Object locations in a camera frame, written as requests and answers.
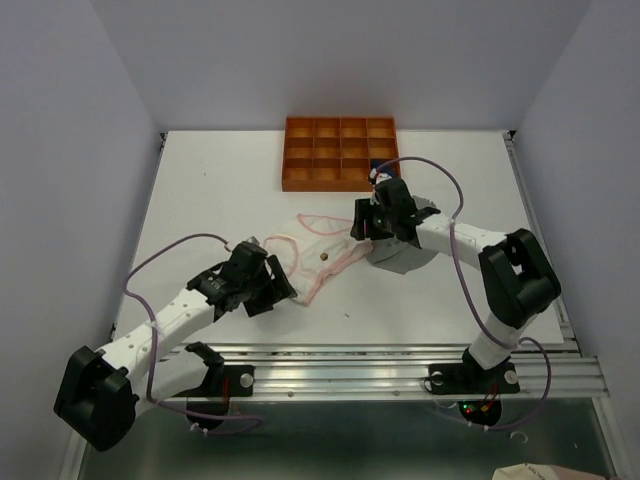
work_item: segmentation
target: wooden tray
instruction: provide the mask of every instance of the wooden tray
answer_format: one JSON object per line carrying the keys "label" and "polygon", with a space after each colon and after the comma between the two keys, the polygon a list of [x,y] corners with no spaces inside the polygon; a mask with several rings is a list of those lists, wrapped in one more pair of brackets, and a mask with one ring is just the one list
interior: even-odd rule
{"label": "wooden tray", "polygon": [[371,169],[397,157],[393,117],[288,117],[282,191],[370,192]]}

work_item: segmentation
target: wall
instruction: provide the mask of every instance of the wall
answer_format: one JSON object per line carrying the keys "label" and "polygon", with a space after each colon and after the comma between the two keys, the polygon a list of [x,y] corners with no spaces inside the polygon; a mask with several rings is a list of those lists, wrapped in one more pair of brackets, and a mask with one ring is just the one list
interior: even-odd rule
{"label": "wall", "polygon": [[586,0],[92,0],[162,130],[515,128]]}
{"label": "wall", "polygon": [[580,345],[640,473],[640,3],[588,10],[516,135]]}
{"label": "wall", "polygon": [[57,478],[69,355],[108,339],[158,134],[85,0],[0,15],[0,477]]}

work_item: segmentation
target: white cloth with pink trim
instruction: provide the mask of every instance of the white cloth with pink trim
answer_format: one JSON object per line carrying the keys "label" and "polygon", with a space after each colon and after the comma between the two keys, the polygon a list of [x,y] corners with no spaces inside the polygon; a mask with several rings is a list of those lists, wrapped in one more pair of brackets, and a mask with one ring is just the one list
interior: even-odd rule
{"label": "white cloth with pink trim", "polygon": [[371,252],[370,241],[349,236],[351,224],[343,218],[299,214],[265,239],[263,247],[278,257],[298,292],[295,301],[309,305],[329,276]]}

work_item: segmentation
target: pink trim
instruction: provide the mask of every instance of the pink trim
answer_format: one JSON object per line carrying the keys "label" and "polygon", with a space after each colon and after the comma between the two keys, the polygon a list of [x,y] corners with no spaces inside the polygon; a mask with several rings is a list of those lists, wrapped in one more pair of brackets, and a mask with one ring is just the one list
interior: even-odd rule
{"label": "pink trim", "polygon": [[351,220],[348,220],[346,218],[337,218],[337,217],[326,217],[323,215],[303,215],[301,213],[299,213],[296,218],[298,219],[298,221],[300,222],[300,225],[302,225],[304,228],[306,228],[307,230],[309,230],[311,233],[315,233],[316,235],[320,235],[323,237],[332,237],[334,235],[339,235],[341,233],[344,232],[348,232],[349,230],[351,230],[351,227],[348,228],[344,228],[342,230],[337,230],[335,232],[331,232],[331,233],[325,233],[325,232],[319,232],[318,230],[314,230],[313,228],[311,228],[309,225],[307,225],[306,223],[304,223],[304,219],[305,218],[321,218],[323,220],[335,220],[337,222],[349,222],[351,223]]}
{"label": "pink trim", "polygon": [[316,296],[322,285],[324,285],[324,281],[331,275],[337,275],[345,268],[347,268],[352,263],[357,262],[362,257],[364,257],[367,253],[370,253],[373,250],[373,244],[371,242],[361,243],[354,247],[353,250],[345,253],[342,257],[340,257],[336,262],[330,267],[325,268],[318,274],[318,280],[315,285],[309,290],[307,297],[304,299],[303,303],[305,305],[309,305],[313,297]]}
{"label": "pink trim", "polygon": [[290,277],[291,275],[293,275],[293,273],[298,268],[298,260],[300,259],[300,252],[298,251],[298,244],[292,238],[285,237],[283,235],[271,235],[270,237],[267,237],[267,238],[264,239],[264,241],[262,242],[262,246],[266,247],[267,246],[267,242],[269,240],[282,240],[282,241],[285,241],[287,243],[290,243],[291,246],[293,247],[293,267],[291,268],[291,271],[289,273],[287,273],[287,277]]}

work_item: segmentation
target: white table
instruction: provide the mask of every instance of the white table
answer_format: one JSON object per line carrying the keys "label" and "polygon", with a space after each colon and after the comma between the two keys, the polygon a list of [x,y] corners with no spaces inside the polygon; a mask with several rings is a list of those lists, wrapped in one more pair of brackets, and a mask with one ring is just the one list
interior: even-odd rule
{"label": "white table", "polygon": [[[262,240],[297,213],[353,216],[353,201],[366,194],[282,192],[284,133],[170,132],[162,155],[134,264],[195,232],[218,233],[237,242]],[[401,155],[441,163],[460,181],[466,205],[459,221],[511,232],[529,228],[501,132],[399,132]],[[437,170],[402,164],[412,194],[435,201],[447,213],[455,189]],[[213,240],[198,239],[168,253],[132,282],[156,309],[194,275],[224,260]],[[465,268],[480,312],[488,306],[479,272]],[[116,338],[145,320],[126,298]],[[327,282],[309,307],[291,301],[248,318],[242,308],[193,338],[213,344],[268,345],[464,345],[478,333],[450,258],[402,276],[362,260]],[[562,343],[554,308],[527,332],[546,344]]]}

